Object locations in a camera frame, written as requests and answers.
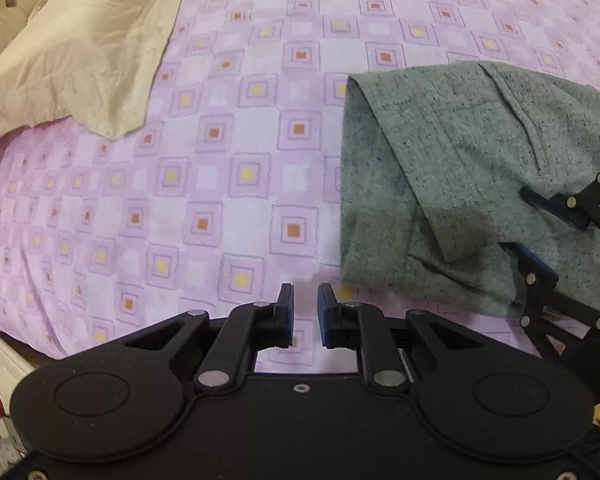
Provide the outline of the grey knit pants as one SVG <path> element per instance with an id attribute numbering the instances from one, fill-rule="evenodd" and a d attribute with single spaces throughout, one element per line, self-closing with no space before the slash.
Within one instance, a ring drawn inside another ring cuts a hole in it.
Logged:
<path id="1" fill-rule="evenodd" d="M 524 281 L 505 245 L 600 307 L 600 231 L 526 204 L 600 172 L 600 92 L 508 64 L 461 62 L 353 75 L 341 149 L 343 279 L 493 316 Z"/>

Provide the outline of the beige satin pillow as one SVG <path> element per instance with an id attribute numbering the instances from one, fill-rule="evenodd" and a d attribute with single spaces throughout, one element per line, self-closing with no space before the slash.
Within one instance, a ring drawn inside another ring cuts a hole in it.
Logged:
<path id="1" fill-rule="evenodd" d="M 181 0 L 47 0 L 0 54 L 0 138 L 72 117 L 118 140 L 145 122 Z"/>

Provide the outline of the purple patterned bed sheet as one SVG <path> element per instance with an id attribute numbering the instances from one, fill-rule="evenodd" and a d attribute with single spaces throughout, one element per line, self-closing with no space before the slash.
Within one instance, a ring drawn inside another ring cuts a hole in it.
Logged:
<path id="1" fill-rule="evenodd" d="M 509 316 L 346 282 L 348 79 L 508 64 L 600 92 L 600 0 L 181 0 L 145 122 L 118 140 L 72 117 L 0 138 L 0 332 L 62 358 L 189 310 L 296 290 L 294 342 L 264 370 L 346 370 L 317 286 L 412 307 L 528 349 Z"/>

